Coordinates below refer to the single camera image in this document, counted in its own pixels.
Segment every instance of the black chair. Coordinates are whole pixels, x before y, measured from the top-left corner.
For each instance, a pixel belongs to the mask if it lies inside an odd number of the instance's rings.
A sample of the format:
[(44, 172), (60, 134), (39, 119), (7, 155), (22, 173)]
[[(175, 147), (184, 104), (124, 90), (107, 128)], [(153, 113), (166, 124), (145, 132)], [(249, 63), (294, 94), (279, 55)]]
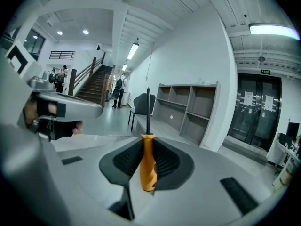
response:
[[(150, 114), (152, 114), (152, 110), (154, 109), (156, 97), (154, 95), (150, 95)], [(133, 120), (132, 120), (132, 128), (133, 131), (133, 124), (134, 124), (134, 117), (135, 115), (147, 115), (147, 94), (143, 93), (140, 96), (134, 99), (134, 108), (130, 110), (130, 116), (128, 118), (128, 124), (130, 124), (131, 120), (131, 113), (133, 112)]]

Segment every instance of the orange screwdriver handle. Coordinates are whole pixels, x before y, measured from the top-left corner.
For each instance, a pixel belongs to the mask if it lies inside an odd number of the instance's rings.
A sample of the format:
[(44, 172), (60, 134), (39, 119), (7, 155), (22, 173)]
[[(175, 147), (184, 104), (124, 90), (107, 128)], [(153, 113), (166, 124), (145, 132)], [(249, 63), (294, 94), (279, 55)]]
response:
[(143, 139), (143, 158), (140, 162), (140, 182), (144, 191), (153, 191), (153, 185), (157, 181), (154, 170), (155, 160), (153, 157), (153, 139), (155, 135), (141, 135)]

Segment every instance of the window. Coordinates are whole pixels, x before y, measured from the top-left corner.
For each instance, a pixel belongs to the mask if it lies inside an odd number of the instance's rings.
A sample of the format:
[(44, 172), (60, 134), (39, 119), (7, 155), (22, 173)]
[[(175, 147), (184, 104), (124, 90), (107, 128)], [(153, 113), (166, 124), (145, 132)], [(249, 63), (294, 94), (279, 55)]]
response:
[(32, 55), (35, 60), (38, 60), (45, 39), (31, 29), (27, 35), (24, 47)]

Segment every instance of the green exit sign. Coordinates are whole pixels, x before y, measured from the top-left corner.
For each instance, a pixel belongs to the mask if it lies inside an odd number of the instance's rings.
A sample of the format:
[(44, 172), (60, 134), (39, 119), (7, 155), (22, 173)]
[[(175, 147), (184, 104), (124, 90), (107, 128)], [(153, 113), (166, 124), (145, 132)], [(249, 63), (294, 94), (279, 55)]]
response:
[(261, 73), (271, 75), (271, 71), (270, 70), (261, 70)]

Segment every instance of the staircase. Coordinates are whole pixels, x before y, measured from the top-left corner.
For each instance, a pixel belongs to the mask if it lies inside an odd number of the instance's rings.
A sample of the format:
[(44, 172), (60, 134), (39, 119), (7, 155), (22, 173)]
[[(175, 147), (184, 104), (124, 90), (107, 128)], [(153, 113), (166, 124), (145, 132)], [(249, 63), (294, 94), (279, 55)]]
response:
[(100, 104), (103, 90), (103, 80), (106, 74), (110, 75), (112, 67), (102, 65), (79, 90), (76, 97)]

